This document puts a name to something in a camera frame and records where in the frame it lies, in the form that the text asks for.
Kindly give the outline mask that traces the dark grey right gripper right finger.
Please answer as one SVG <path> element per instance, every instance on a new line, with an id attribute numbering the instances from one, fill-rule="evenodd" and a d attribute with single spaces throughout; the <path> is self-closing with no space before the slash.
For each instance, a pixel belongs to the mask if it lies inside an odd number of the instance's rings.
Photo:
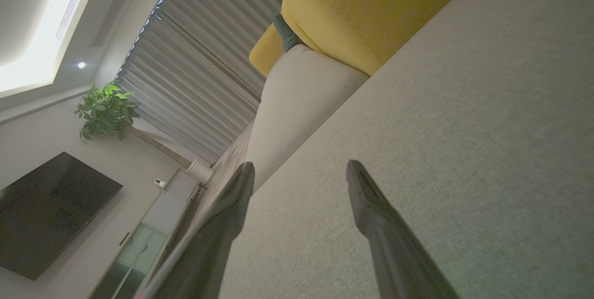
<path id="1" fill-rule="evenodd" d="M 456 299 L 458 294 L 363 164 L 346 178 L 355 225 L 369 241 L 382 299 Z"/>

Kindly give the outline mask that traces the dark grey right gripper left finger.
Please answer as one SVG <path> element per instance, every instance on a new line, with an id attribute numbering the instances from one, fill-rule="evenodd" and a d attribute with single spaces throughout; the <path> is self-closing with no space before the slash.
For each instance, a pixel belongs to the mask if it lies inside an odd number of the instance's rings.
<path id="1" fill-rule="evenodd" d="M 242 163 L 142 290 L 141 299 L 216 299 L 233 240 L 242 231 L 255 168 Z"/>

